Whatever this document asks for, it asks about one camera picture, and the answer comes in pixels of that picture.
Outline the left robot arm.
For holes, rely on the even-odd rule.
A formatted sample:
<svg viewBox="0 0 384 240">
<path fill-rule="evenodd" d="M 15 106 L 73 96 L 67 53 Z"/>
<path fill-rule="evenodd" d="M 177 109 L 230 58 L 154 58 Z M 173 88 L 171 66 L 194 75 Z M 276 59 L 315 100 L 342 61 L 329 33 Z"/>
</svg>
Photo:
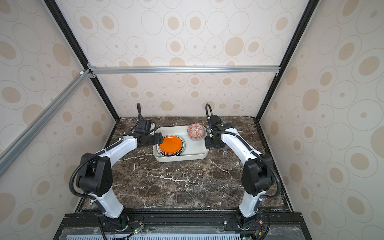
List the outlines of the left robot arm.
<svg viewBox="0 0 384 240">
<path fill-rule="evenodd" d="M 74 170 L 69 182 L 71 193 L 97 204 L 110 219 L 121 217 L 124 206 L 118 201 L 113 185 L 113 165 L 129 152 L 142 147 L 159 145 L 164 137 L 155 133 L 156 123 L 139 119 L 135 127 L 119 140 L 97 153 L 86 153 Z"/>
</svg>

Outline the purple bowl patterned inside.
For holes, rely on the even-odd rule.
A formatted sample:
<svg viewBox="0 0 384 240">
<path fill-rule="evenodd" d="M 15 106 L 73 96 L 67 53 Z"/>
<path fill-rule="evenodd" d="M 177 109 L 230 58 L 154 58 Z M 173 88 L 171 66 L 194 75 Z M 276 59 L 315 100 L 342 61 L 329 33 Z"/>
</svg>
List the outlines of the purple bowl patterned inside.
<svg viewBox="0 0 384 240">
<path fill-rule="evenodd" d="M 190 139 L 197 141 L 206 136 L 206 130 L 202 125 L 194 123 L 188 126 L 187 134 Z"/>
</svg>

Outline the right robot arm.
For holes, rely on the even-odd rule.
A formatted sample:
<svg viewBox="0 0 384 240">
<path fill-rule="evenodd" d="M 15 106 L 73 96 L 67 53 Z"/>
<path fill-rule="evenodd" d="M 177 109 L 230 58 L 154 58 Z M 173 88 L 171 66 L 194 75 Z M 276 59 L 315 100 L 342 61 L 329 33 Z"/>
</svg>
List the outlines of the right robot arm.
<svg viewBox="0 0 384 240">
<path fill-rule="evenodd" d="M 207 116 L 206 148 L 229 147 L 243 164 L 242 186 L 245 190 L 239 211 L 244 219 L 253 217 L 263 199 L 277 199 L 282 184 L 270 155 L 253 148 L 230 123 L 217 115 Z"/>
</svg>

